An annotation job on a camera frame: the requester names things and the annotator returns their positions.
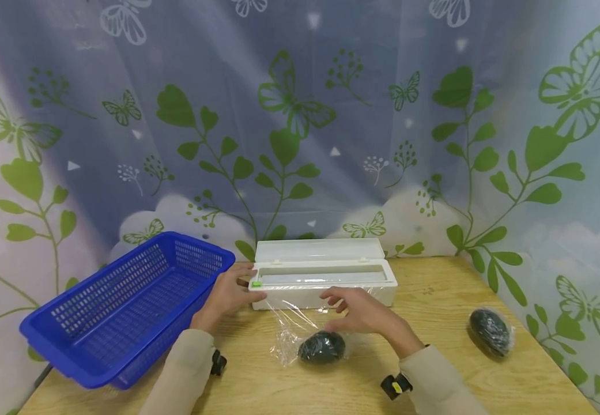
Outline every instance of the dark green avocado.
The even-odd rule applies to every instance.
[[[329,364],[344,358],[345,341],[339,333],[321,330],[300,345],[298,357],[309,364]]]
[[[496,311],[480,308],[470,314],[470,330],[491,354],[505,357],[511,349],[510,329]]]

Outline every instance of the human hand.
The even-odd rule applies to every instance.
[[[249,292],[248,278],[256,275],[252,263],[236,263],[217,277],[212,292],[191,319],[190,328],[213,334],[225,316],[242,307],[264,300],[265,292]]]
[[[336,309],[338,314],[348,310],[344,318],[327,323],[327,331],[377,333],[390,343],[400,359],[425,347],[408,322],[364,289],[332,287],[320,297],[323,300],[327,299],[329,305],[339,303]]]

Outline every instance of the black clip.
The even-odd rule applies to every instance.
[[[387,396],[394,401],[399,395],[406,392],[406,390],[412,391],[413,385],[410,384],[405,376],[399,373],[397,377],[390,375],[383,379],[381,382],[381,388],[384,390]]]
[[[221,355],[220,351],[215,350],[215,353],[212,354],[212,368],[210,369],[210,375],[221,376],[226,369],[226,363],[228,363],[226,358]]]

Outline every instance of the plastic wrap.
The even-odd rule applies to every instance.
[[[316,295],[327,288],[316,288]],[[371,296],[376,297],[381,289],[365,288]],[[299,361],[303,364],[333,364],[348,359],[354,349],[364,341],[364,335],[358,333],[325,331],[325,325],[334,319],[343,318],[347,311],[338,314],[335,305],[327,305],[318,309],[301,309],[289,301],[268,303],[277,317],[278,332],[275,344],[270,353],[278,359],[283,367]]]
[[[493,308],[480,307],[471,312],[469,331],[473,340],[495,357],[505,357],[514,347],[514,326]]]

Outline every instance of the wooden table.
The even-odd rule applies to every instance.
[[[452,361],[490,414],[597,414],[464,259],[390,263],[399,280],[393,309]],[[502,363],[484,355],[466,332],[470,311],[483,305],[504,313],[517,329],[515,348]],[[385,376],[398,373],[398,361],[378,337],[368,337],[349,360],[316,370],[301,364],[281,367],[270,355],[277,331],[270,311],[242,311],[224,323],[217,347],[228,358],[226,372],[208,382],[193,413],[414,414],[407,394],[390,401],[379,388]],[[138,414],[160,369],[157,362],[126,392],[85,390],[53,370],[19,415]]]

